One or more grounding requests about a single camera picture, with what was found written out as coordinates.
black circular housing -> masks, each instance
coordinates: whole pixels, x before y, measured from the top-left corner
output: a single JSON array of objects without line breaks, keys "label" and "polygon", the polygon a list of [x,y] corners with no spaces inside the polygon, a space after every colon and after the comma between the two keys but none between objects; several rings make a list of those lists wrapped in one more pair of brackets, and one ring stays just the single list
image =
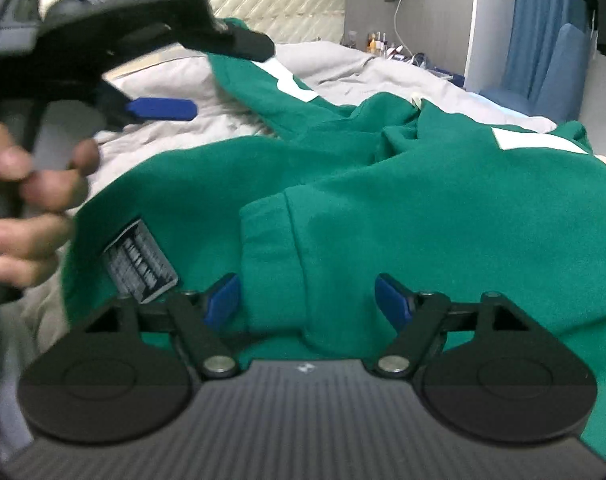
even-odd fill
[{"label": "black circular housing", "polygon": [[61,341],[25,371],[18,388],[33,430],[76,444],[151,433],[179,415],[190,397],[190,377],[176,357],[116,333]]},{"label": "black circular housing", "polygon": [[456,430],[496,444],[579,434],[596,401],[589,368],[540,332],[493,332],[436,357],[422,375],[428,406]]}]

green hoodie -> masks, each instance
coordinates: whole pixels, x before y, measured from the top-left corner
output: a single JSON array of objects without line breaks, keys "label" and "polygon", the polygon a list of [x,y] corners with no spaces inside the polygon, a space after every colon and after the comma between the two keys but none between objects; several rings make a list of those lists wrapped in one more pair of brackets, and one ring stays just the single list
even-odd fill
[{"label": "green hoodie", "polygon": [[606,456],[606,165],[582,125],[493,128],[387,93],[337,107],[273,61],[209,59],[278,138],[161,153],[90,200],[64,265],[70,322],[117,293],[101,254],[138,217],[182,288],[240,274],[225,333],[253,336],[244,365],[375,357],[396,335],[381,272],[455,301],[500,290],[594,370],[584,439]]}]

blue chair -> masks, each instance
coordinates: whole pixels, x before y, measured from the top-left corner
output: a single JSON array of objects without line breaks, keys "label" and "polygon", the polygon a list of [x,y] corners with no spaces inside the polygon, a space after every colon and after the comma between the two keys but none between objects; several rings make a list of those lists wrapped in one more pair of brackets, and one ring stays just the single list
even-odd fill
[{"label": "blue chair", "polygon": [[589,58],[590,37],[571,23],[565,23],[558,33],[547,74],[535,102],[505,88],[485,89],[479,94],[527,116],[547,117],[557,124],[573,121],[579,118]]}]

wrinkled bedding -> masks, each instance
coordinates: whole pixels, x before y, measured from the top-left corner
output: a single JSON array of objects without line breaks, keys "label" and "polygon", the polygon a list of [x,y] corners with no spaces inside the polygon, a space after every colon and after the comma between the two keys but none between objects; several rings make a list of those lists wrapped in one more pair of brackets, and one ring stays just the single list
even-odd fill
[{"label": "wrinkled bedding", "polygon": [[[414,102],[428,99],[446,112],[462,113],[481,123],[518,124],[539,133],[556,127],[545,118],[507,114],[415,66],[377,59],[333,43],[283,44],[276,48],[276,57],[334,104],[357,105],[377,92],[387,91]],[[102,163],[91,179],[90,196],[157,153],[233,137],[273,135],[253,112],[217,86],[202,53],[174,46],[122,67],[107,78],[131,97],[191,99],[198,105],[198,116],[188,123],[159,121],[129,126],[122,134],[97,134]],[[27,291],[20,302],[23,319],[41,351],[68,329],[58,274]]]}]

silver bolt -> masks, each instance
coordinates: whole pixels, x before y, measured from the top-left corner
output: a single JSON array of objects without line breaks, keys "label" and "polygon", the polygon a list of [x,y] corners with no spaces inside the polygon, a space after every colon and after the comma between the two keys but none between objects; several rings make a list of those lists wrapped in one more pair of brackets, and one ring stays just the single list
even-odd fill
[{"label": "silver bolt", "polygon": [[378,367],[389,374],[399,374],[410,367],[410,362],[400,355],[386,355],[378,360]]},{"label": "silver bolt", "polygon": [[234,369],[236,361],[226,355],[212,355],[205,359],[203,366],[212,374],[226,374]]}]

